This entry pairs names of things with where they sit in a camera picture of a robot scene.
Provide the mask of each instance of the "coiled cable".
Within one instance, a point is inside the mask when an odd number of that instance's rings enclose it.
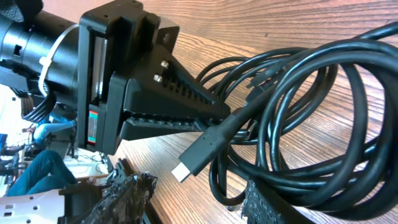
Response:
[[[207,66],[197,76],[202,85],[227,73],[209,88],[222,101],[239,84],[252,78],[252,98],[237,113],[239,126],[231,129],[239,130],[247,122],[249,125],[257,124],[246,139],[241,137],[241,133],[248,130],[241,129],[229,146],[212,160],[209,180],[217,201],[233,206],[245,198],[244,192],[235,198],[226,197],[226,171],[230,170],[246,180],[260,178],[292,205],[336,218],[366,220],[393,208],[398,199],[398,94],[395,91],[398,86],[398,49],[378,40],[397,33],[398,22],[393,22],[352,39],[315,49],[277,49],[252,58],[224,58]],[[240,64],[205,76],[228,62]],[[346,73],[353,94],[354,121],[346,153],[318,164],[290,169],[279,149],[280,137],[296,128],[318,108],[333,86],[338,65]],[[367,143],[368,103],[355,65],[372,73],[385,94],[381,132]],[[317,77],[310,89],[289,106],[301,84],[316,71]],[[256,164],[249,163],[233,149],[233,145],[250,144],[257,145]],[[267,163],[267,145],[272,170]],[[354,171],[362,162],[368,162],[366,167]],[[380,182],[383,185],[377,193],[362,202]]]

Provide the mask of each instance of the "black cable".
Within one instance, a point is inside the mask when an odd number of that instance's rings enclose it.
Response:
[[[272,187],[292,205],[304,206],[328,215],[347,220],[365,220],[382,215],[398,201],[398,49],[377,41],[398,33],[398,22],[370,30],[353,39],[339,40],[316,49],[286,48],[264,52],[253,58],[224,58],[207,66],[197,76],[206,82],[223,73],[227,74],[209,90],[225,101],[243,81],[251,79],[255,97],[234,112],[237,130],[229,146],[210,166],[210,188],[223,205],[238,205],[244,200],[244,192],[235,198],[226,197],[226,171],[230,170],[248,180],[257,177]],[[241,62],[205,76],[210,70],[228,62]],[[279,149],[280,137],[307,119],[325,99],[335,81],[338,66],[345,71],[353,92],[354,122],[351,139],[345,155],[298,169],[289,169]],[[365,143],[368,128],[368,104],[366,92],[356,66],[372,73],[381,83],[385,94],[384,118],[378,137]],[[298,101],[290,105],[294,95],[313,72],[317,76],[310,89]],[[256,124],[250,139],[244,137],[247,129],[241,127],[250,122]],[[209,122],[203,122],[203,129]],[[232,145],[257,145],[256,165],[240,157]],[[266,146],[269,146],[267,163]],[[361,171],[356,165],[367,162]],[[380,182],[381,189],[369,200],[360,202]]]

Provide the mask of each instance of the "wooden surface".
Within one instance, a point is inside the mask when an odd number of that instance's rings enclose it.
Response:
[[[45,10],[77,22],[87,10],[109,0],[45,0]],[[347,39],[398,18],[398,1],[371,0],[146,0],[144,9],[167,17],[180,26],[174,55],[197,75],[209,63],[232,55],[251,57],[282,47],[317,47],[334,40]],[[389,39],[398,45],[397,39]],[[308,89],[310,77],[298,92]],[[381,128],[384,96],[381,85],[363,73],[369,100],[368,138]],[[242,105],[249,90],[244,85],[228,99],[232,108]],[[336,83],[309,119],[280,142],[291,167],[302,167],[344,153],[353,120],[351,89],[340,73]],[[227,212],[213,198],[208,186],[208,169],[179,184],[171,170],[178,156],[198,134],[176,134],[139,141],[122,142],[118,157],[126,157],[139,170],[159,177],[152,201],[165,223],[245,223],[240,212]],[[239,147],[240,155],[254,160],[251,147]],[[235,175],[228,179],[230,196],[245,188]],[[300,208],[317,223],[346,223],[321,213]],[[362,223],[397,223],[398,209]]]

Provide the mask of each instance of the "screw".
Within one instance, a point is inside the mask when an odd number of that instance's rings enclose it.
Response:
[[[160,75],[154,75],[154,80],[157,82],[162,82],[163,78]]]
[[[168,68],[169,68],[169,63],[166,62],[165,60],[163,60],[162,63],[160,63],[160,65],[161,65],[162,67],[164,67],[165,69],[168,69]]]

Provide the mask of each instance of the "jeans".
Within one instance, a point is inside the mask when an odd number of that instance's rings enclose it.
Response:
[[[55,151],[43,151],[33,160],[6,196],[21,196],[62,189],[77,183],[76,178]]]
[[[50,116],[59,123],[49,123]],[[36,145],[44,148],[45,138],[50,134],[57,131],[61,131],[67,128],[72,128],[76,126],[76,121],[69,121],[62,116],[57,116],[55,113],[51,112],[49,116],[44,118],[41,122],[37,123],[37,128],[33,133],[33,138]]]

